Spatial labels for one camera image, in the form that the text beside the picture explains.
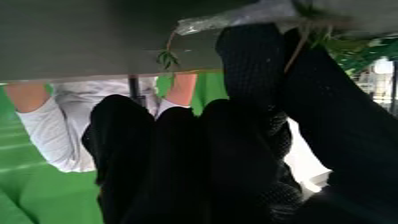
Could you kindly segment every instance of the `leaf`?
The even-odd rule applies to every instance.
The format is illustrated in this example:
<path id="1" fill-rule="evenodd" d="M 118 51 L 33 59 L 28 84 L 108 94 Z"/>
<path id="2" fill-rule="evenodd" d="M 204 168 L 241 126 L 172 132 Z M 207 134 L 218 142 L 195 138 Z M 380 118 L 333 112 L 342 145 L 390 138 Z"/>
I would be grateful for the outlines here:
<path id="1" fill-rule="evenodd" d="M 158 58 L 156 58 L 156 63 L 158 64 L 163 64 L 163 56 L 166 54 L 166 51 L 161 51 L 159 54 L 158 54 Z"/>
<path id="2" fill-rule="evenodd" d="M 172 64 L 175 65 L 175 66 L 179 66 L 179 62 L 177 62 L 177 56 L 175 56 L 175 54 L 170 52 L 170 60 L 172 60 Z"/>
<path id="3" fill-rule="evenodd" d="M 166 50 L 159 52 L 156 62 L 163 66 L 165 70 L 168 70 L 172 65 L 179 66 L 175 54 Z"/>

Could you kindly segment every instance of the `plastic bag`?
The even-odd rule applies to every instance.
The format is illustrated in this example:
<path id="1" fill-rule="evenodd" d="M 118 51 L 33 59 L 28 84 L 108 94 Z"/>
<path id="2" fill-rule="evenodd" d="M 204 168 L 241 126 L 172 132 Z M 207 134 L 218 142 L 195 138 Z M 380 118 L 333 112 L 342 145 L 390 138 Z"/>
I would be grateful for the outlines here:
<path id="1" fill-rule="evenodd" d="M 213 16 L 179 21 L 175 33 L 193 34 L 209 29 L 252 23 L 275 22 L 296 26 L 303 21 L 293 0 L 261 0 L 259 3 Z M 332 17 L 319 21 L 319 26 L 339 28 L 339 36 L 376 37 L 398 32 L 398 1 L 396 0 L 300 0 L 312 4 Z"/>
<path id="2" fill-rule="evenodd" d="M 213 16 L 181 20 L 175 33 L 188 35 L 209 29 L 280 20 L 287 21 L 294 18 L 291 0 L 261 0 L 259 3 Z"/>

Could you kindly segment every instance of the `person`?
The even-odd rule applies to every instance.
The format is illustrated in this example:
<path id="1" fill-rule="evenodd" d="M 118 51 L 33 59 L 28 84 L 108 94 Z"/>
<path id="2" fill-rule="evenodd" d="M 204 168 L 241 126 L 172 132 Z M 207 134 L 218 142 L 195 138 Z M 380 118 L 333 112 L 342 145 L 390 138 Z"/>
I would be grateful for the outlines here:
<path id="1" fill-rule="evenodd" d="M 165 99 L 158 105 L 154 78 L 140 78 L 147 110 L 158 116 L 170 107 L 188 107 L 195 87 L 195 74 L 179 74 Z M 81 145 L 88 126 L 88 114 L 101 99 L 120 94 L 129 96 L 127 79 L 51 83 L 53 94 L 44 83 L 10 83 L 5 93 L 15 113 L 47 163 L 62 172 L 88 172 L 94 161 Z"/>
<path id="2" fill-rule="evenodd" d="M 398 121 L 355 86 L 321 46 L 273 24 L 227 28 L 216 52 L 229 100 L 200 117 L 170 108 L 154 121 L 122 97 L 90 113 L 99 206 L 113 223 L 398 223 Z M 303 202 L 282 157 L 285 116 L 332 170 Z"/>

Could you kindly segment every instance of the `green surface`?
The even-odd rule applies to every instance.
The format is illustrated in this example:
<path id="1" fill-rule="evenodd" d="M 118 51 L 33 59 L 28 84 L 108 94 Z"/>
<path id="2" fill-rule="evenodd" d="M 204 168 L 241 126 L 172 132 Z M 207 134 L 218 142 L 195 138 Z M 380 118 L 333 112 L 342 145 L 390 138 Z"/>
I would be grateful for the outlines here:
<path id="1" fill-rule="evenodd" d="M 158 79 L 159 94 L 170 79 Z M 225 98 L 222 75 L 202 74 L 191 106 Z M 0 224 L 97 224 L 94 172 L 60 173 L 46 164 L 0 88 Z"/>

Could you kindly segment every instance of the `twig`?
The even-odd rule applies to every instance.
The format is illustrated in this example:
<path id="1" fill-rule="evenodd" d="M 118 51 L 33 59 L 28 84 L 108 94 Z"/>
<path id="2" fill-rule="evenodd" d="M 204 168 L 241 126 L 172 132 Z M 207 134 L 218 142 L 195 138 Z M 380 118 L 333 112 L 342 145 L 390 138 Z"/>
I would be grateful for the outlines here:
<path id="1" fill-rule="evenodd" d="M 301 48 L 303 48 L 303 45 L 305 45 L 305 42 L 307 42 L 307 39 L 309 39 L 309 33 L 310 33 L 310 23 L 307 23 L 303 25 L 301 38 L 300 38 L 300 42 L 296 44 L 294 52 L 293 52 L 293 55 L 291 55 L 291 58 L 289 58 L 289 61 L 287 61 L 285 67 L 284 67 L 284 73 L 287 73 L 291 65 L 293 65 L 294 60 L 296 60 L 296 57 L 300 55 Z"/>
<path id="2" fill-rule="evenodd" d="M 172 30 L 170 37 L 168 37 L 168 40 L 166 40 L 166 45 L 165 45 L 165 50 L 166 51 L 170 51 L 170 43 L 172 43 L 174 37 L 175 37 L 175 29 Z"/>

